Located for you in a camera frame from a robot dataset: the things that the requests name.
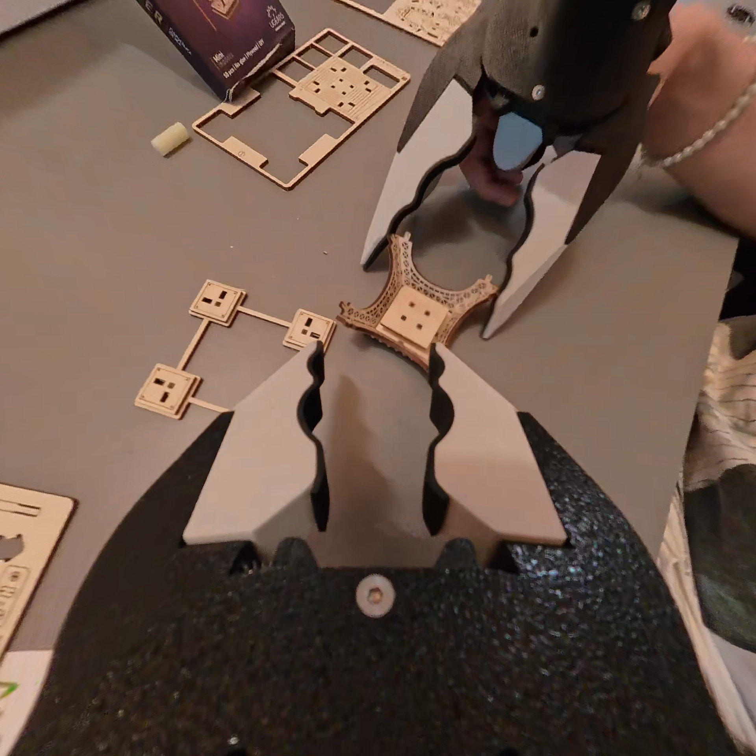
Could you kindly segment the person's right hand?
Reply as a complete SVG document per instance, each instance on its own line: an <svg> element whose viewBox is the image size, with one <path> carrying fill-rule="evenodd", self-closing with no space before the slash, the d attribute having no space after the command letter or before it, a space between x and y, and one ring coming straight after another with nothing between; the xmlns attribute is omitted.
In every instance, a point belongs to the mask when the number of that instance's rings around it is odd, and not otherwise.
<svg viewBox="0 0 756 756"><path fill-rule="evenodd" d="M676 5L670 22L671 43L649 68L660 78L649 111L655 104L693 109L707 117L701 139L754 81L754 43L747 43L721 15L702 3ZM493 144L499 117L486 95L475 96L473 113L476 140L460 165L462 174L484 200L512 206L523 175L495 165ZM651 161L645 132L643 146Z"/></svg>

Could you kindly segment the wooden tower base model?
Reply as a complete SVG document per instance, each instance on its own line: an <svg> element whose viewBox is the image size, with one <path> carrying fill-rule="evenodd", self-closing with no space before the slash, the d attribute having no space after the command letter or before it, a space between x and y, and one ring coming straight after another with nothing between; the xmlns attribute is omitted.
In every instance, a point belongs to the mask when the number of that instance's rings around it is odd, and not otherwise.
<svg viewBox="0 0 756 756"><path fill-rule="evenodd" d="M339 304L336 320L374 338L428 371L431 347L447 346L471 312L496 299L490 275L461 290L431 283L416 269L411 235L389 236L389 277L376 300L357 308Z"/></svg>

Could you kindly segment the person's right forearm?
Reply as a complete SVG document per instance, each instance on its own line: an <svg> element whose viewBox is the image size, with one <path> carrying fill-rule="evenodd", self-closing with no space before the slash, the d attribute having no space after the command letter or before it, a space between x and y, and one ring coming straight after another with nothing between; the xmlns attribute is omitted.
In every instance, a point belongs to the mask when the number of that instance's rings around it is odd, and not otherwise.
<svg viewBox="0 0 756 756"><path fill-rule="evenodd" d="M700 139L707 117L682 105L655 104L649 111L645 146L661 165ZM665 171L713 216L755 239L755 112L752 102L720 134Z"/></svg>

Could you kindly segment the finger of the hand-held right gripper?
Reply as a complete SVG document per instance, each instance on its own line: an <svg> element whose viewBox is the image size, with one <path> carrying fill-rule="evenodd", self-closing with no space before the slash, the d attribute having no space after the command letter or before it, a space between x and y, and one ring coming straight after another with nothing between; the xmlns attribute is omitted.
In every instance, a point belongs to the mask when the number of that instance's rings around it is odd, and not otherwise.
<svg viewBox="0 0 756 756"><path fill-rule="evenodd" d="M435 54L424 72L364 243L369 269L389 235L422 203L431 185L473 145L473 95L490 12L475 12Z"/></svg>
<svg viewBox="0 0 756 756"><path fill-rule="evenodd" d="M507 257L502 290L492 306L482 338L490 339L513 316L618 187L637 152L625 145L600 155L581 150L558 153L547 147L526 170L523 234Z"/></svg>

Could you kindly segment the wooden parts sheet rounded corners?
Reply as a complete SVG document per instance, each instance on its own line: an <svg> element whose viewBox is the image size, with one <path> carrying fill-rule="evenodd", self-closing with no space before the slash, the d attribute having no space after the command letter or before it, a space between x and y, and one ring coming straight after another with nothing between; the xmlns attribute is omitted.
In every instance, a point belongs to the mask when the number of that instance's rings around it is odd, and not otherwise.
<svg viewBox="0 0 756 756"><path fill-rule="evenodd" d="M75 512L62 495L1 484L1 656Z"/></svg>

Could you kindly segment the white paper sheet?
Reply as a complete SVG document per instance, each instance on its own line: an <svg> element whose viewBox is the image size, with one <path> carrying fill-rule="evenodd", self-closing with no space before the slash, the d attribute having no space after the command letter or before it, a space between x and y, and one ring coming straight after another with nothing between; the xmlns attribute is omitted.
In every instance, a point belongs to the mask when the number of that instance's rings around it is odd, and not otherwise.
<svg viewBox="0 0 756 756"><path fill-rule="evenodd" d="M52 650L8 652L1 665L1 755L9 755L37 703Z"/></svg>

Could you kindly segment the purple cardboard box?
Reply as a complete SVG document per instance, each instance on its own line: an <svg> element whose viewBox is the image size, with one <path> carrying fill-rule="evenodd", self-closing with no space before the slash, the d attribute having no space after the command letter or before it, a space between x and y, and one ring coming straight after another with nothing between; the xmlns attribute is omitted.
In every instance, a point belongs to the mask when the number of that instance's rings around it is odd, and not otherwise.
<svg viewBox="0 0 756 756"><path fill-rule="evenodd" d="M280 1L138 1L222 102L291 54L296 28Z"/></svg>

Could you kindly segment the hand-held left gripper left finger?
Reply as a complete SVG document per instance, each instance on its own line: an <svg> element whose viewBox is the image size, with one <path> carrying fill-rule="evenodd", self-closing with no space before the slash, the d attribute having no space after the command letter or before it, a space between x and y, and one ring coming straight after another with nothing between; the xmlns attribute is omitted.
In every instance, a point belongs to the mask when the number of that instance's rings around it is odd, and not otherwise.
<svg viewBox="0 0 756 756"><path fill-rule="evenodd" d="M284 539L326 532L330 490L315 435L324 379L316 340L236 405L184 543L250 542L270 562Z"/></svg>

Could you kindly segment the wooden frame with square part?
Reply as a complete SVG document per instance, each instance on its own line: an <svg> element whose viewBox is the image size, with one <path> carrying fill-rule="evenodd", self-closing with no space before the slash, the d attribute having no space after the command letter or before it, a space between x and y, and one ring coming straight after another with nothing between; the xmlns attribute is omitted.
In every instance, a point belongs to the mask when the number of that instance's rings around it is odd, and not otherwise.
<svg viewBox="0 0 756 756"><path fill-rule="evenodd" d="M333 114L346 123L343 133L323 134L299 156L300 170L287 181L268 169L269 158L230 135L223 140L206 130L218 117L234 119L262 98L269 81L285 84L288 97L318 117ZM195 134L217 146L282 190L291 191L341 144L364 126L411 81L411 73L374 54L335 29L311 37L277 66L245 86L241 95L223 101L192 123Z"/></svg>

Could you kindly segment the small cream cylinder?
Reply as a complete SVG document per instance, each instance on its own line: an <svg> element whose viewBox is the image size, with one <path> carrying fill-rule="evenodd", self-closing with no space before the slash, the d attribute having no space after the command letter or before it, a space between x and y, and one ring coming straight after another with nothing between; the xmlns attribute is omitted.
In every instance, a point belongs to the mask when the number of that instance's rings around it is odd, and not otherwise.
<svg viewBox="0 0 756 756"><path fill-rule="evenodd" d="M175 122L155 136L150 144L161 156L174 153L191 139L191 133L181 122Z"/></svg>

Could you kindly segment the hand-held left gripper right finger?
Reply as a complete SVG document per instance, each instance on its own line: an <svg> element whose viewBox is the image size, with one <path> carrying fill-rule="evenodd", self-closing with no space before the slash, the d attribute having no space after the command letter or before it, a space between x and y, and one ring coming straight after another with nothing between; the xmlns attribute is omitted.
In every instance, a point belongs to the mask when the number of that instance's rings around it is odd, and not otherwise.
<svg viewBox="0 0 756 756"><path fill-rule="evenodd" d="M563 547L556 511L515 407L449 348L434 343L431 441L422 519L438 541L466 538L478 564L502 568L507 543Z"/></svg>

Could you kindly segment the wooden frame with square tiles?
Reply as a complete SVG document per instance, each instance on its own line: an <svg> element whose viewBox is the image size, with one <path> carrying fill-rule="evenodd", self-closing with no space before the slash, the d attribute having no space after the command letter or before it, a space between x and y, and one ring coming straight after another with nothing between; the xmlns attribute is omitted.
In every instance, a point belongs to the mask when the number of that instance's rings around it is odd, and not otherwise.
<svg viewBox="0 0 756 756"><path fill-rule="evenodd" d="M335 320L304 308L298 308L291 320L267 315L245 305L247 291L208 279L189 307L189 315L200 324L175 365L156 364L135 397L135 406L176 421L181 420L190 407L213 413L227 412L217 404L198 398L203 378L187 370L211 325L230 328L239 315L253 317L286 330L283 346L301 351L310 343L320 342L328 348L336 330Z"/></svg>

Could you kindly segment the wooden laser-cut parts sheet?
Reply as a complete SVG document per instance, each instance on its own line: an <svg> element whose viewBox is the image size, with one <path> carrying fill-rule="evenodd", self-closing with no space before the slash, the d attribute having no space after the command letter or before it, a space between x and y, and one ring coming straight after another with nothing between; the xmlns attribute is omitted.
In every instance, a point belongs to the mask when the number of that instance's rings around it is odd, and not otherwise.
<svg viewBox="0 0 756 756"><path fill-rule="evenodd" d="M437 48L447 43L481 5L480 1L393 1L385 11L376 11L364 2L339 3Z"/></svg>

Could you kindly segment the grey desk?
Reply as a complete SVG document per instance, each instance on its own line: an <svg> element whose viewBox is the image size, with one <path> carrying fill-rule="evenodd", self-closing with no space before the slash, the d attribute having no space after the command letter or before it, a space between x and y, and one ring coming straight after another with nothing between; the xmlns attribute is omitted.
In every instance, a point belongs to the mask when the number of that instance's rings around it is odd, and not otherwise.
<svg viewBox="0 0 756 756"><path fill-rule="evenodd" d="M431 46L338 2L285 2L297 43L331 27L410 84L282 191L193 137L217 102L135 2L91 2L2 39L2 482L78 500L14 650L50 649L122 518L215 419L135 406L176 365L206 279L284 320L368 304L360 256ZM656 556L736 239L664 173L630 174L512 320L454 353L531 413Z"/></svg>

